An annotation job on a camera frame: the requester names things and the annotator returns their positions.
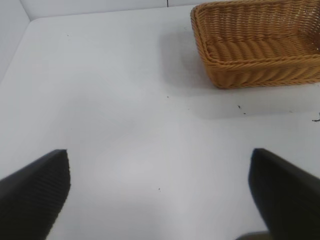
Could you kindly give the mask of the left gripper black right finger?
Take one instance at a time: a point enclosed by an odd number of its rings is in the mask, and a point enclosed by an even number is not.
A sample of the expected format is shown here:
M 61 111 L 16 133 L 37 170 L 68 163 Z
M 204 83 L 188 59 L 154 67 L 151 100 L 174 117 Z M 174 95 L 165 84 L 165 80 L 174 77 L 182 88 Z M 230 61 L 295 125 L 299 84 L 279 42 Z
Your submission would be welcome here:
M 320 238 L 320 180 L 264 148 L 251 155 L 248 185 L 274 240 Z

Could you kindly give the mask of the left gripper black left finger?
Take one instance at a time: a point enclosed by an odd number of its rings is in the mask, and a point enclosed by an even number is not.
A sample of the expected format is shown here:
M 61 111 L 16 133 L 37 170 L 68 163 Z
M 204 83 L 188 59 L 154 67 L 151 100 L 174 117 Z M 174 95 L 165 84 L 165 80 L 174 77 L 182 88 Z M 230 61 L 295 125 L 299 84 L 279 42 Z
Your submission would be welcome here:
M 0 238 L 44 240 L 71 189 L 68 153 L 55 149 L 0 181 Z

